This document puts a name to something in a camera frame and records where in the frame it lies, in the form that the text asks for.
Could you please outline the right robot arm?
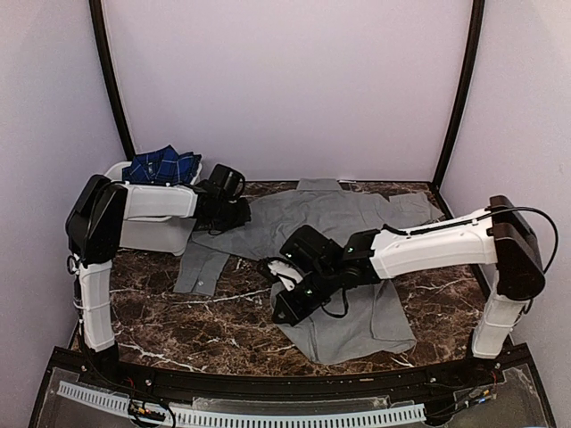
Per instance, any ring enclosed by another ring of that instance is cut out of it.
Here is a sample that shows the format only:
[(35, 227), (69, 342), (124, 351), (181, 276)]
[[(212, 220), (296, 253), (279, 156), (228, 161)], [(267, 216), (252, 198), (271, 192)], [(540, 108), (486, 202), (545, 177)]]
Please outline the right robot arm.
[(494, 282), (484, 313), (472, 334), (471, 354), (455, 368), (455, 378), (473, 387), (490, 371), (489, 359), (544, 290), (552, 263), (542, 261), (536, 233), (524, 219), (542, 210), (491, 197), (487, 207), (427, 226), (388, 225), (351, 235), (341, 246), (312, 226), (301, 226), (269, 259), (271, 276), (285, 287), (275, 300), (272, 320), (295, 326), (330, 302), (336, 293), (378, 284), (397, 276), (456, 265), (493, 265)]

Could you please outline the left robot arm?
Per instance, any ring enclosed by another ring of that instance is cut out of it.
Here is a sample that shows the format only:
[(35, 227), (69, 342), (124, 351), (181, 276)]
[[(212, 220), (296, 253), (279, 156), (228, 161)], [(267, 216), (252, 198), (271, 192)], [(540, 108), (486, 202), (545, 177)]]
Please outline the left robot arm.
[(111, 349), (110, 279), (119, 248), (181, 254), (191, 229), (188, 219), (210, 233), (224, 233), (251, 219), (242, 196), (244, 176), (218, 165), (197, 184), (141, 185), (89, 178), (65, 223), (74, 277), (74, 307), (83, 344), (94, 353)]

